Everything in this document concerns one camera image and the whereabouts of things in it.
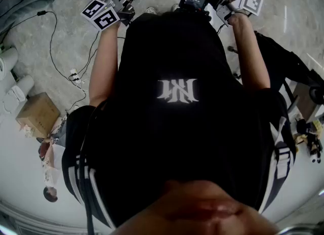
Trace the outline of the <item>black yellow clutter pile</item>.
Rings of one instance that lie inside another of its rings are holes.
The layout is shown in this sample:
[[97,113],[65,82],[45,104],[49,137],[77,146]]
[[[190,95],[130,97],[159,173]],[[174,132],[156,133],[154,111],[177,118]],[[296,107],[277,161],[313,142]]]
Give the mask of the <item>black yellow clutter pile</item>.
[[322,124],[319,120],[307,123],[305,119],[296,120],[297,133],[294,134],[295,144],[305,143],[308,154],[313,163],[321,163],[321,154],[323,146],[320,141],[323,131]]

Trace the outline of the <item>small white workbench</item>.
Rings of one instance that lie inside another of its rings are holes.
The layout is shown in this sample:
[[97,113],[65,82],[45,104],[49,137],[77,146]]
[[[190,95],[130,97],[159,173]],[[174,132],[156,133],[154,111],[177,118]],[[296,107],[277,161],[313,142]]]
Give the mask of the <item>small white workbench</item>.
[[297,83],[294,91],[286,81],[283,87],[291,101],[289,113],[296,107],[307,123],[324,120],[324,80],[314,69],[310,71],[308,82]]

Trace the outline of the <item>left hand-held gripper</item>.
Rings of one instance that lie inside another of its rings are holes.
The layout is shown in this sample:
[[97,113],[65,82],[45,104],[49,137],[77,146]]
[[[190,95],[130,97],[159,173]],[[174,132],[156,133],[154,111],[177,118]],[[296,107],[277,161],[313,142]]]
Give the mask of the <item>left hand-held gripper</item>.
[[97,30],[105,30],[117,22],[129,25],[135,16],[133,0],[90,0],[80,15]]

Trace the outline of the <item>white power strip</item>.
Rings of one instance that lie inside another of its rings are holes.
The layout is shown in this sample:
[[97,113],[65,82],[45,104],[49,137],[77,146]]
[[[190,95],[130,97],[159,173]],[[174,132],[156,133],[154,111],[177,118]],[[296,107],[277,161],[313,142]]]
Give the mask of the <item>white power strip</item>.
[[74,84],[81,84],[82,83],[82,79],[78,73],[78,71],[75,68],[72,68],[70,70],[70,76],[68,77],[68,79],[70,81],[72,81]]

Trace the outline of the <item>white cylindrical appliance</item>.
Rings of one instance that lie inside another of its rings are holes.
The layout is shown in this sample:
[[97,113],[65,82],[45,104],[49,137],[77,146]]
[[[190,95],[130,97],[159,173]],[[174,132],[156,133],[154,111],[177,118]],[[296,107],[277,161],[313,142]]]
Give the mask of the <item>white cylindrical appliance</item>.
[[30,75],[24,76],[16,82],[2,99],[2,109],[6,114],[12,114],[18,106],[27,99],[29,91],[34,86],[34,80]]
[[9,73],[18,61],[18,51],[12,47],[0,54],[0,81]]

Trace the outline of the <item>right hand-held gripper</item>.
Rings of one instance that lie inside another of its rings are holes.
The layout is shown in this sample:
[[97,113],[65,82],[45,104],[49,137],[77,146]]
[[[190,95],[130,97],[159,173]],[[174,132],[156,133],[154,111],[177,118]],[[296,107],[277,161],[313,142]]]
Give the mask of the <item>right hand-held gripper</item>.
[[259,16],[263,0],[206,0],[216,15],[226,25],[229,26],[228,20],[234,13],[244,13],[248,16]]

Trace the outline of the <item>black bag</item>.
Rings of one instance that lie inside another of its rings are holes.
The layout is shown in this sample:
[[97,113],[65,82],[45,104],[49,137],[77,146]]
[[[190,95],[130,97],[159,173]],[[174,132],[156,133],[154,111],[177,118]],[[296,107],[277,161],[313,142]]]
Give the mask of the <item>black bag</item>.
[[279,90],[285,79],[310,87],[324,88],[322,79],[315,70],[310,70],[293,52],[276,43],[273,39],[255,31],[258,46],[270,77],[270,86]]

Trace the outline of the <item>person's right forearm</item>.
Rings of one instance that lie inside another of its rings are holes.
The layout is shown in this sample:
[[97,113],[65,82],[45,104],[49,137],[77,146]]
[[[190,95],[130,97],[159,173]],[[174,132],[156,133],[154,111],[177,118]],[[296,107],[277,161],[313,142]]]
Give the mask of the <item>person's right forearm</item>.
[[229,24],[236,41],[243,86],[250,91],[270,88],[269,74],[248,16],[234,13]]

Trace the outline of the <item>brown cardboard box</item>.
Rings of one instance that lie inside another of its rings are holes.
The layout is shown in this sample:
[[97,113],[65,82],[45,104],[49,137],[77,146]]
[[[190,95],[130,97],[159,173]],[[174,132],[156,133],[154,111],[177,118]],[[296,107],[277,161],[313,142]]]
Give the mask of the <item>brown cardboard box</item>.
[[60,116],[60,111],[46,92],[30,97],[24,104],[16,121],[21,126],[31,127],[32,136],[47,138]]

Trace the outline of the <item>person's black printed t-shirt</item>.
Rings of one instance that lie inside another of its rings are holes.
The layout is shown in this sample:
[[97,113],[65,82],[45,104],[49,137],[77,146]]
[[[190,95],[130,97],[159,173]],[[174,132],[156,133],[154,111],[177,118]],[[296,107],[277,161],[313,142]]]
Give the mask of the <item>person's black printed t-shirt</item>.
[[126,32],[111,95],[67,118],[68,191],[115,230],[169,181],[209,181],[261,213],[296,159],[287,104],[236,80],[206,16],[144,13]]

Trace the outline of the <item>person's left forearm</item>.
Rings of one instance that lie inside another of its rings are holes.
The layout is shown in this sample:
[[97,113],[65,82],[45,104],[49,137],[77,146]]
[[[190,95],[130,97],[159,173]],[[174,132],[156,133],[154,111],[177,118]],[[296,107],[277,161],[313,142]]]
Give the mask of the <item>person's left forearm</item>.
[[90,105],[97,107],[112,93],[117,73],[117,33],[119,23],[101,32],[89,84]]

